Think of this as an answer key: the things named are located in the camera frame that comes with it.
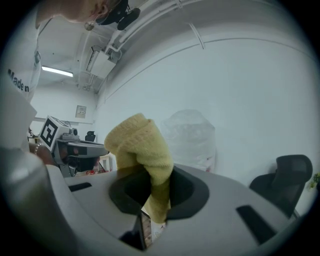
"yellow towel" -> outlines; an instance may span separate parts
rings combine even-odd
[[[144,207],[155,223],[164,223],[174,162],[155,122],[141,113],[133,115],[106,136],[104,147],[115,155],[118,172],[140,164],[148,171],[151,195]]]

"bracelet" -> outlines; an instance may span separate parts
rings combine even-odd
[[[39,149],[39,147],[40,147],[41,145],[43,145],[43,143],[39,142],[39,143],[36,145],[36,147],[35,147],[34,154],[35,154],[36,156],[37,156],[37,154],[38,154],[38,149]]]

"white marker cube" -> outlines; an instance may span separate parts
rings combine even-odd
[[[59,139],[62,134],[68,134],[69,131],[70,127],[68,125],[48,115],[40,132],[40,140],[52,152],[56,139]]]

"black fisheye border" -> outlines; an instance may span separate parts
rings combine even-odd
[[[29,13],[31,8],[35,6],[38,0],[23,0],[10,1],[6,0],[1,3],[1,40],[0,40],[0,59],[3,49],[7,43],[8,38],[19,24],[21,19]],[[300,24],[308,39],[310,40],[318,60],[320,59],[320,36],[319,36],[319,7],[317,1],[293,1],[280,0],[295,17]],[[4,165],[5,159],[0,156],[0,163]],[[2,216],[2,246],[1,249],[5,251],[5,247],[9,247],[10,253],[26,253],[30,252],[36,255],[51,255],[51,253],[39,244],[31,235],[25,230],[24,226],[17,221],[12,212],[8,209],[2,195],[0,195],[0,206]],[[281,248],[279,248],[273,255],[283,256],[285,254],[296,253],[303,250],[304,254],[317,253],[319,242],[319,222],[320,217],[320,196],[318,194],[311,210],[305,216],[302,224],[292,237],[287,240]]]

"towel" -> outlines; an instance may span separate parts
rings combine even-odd
[[[121,169],[143,165],[150,175],[151,195],[144,208],[155,223],[164,223],[170,209],[170,175],[174,162],[155,122],[138,113],[116,126],[104,147],[116,157]]]

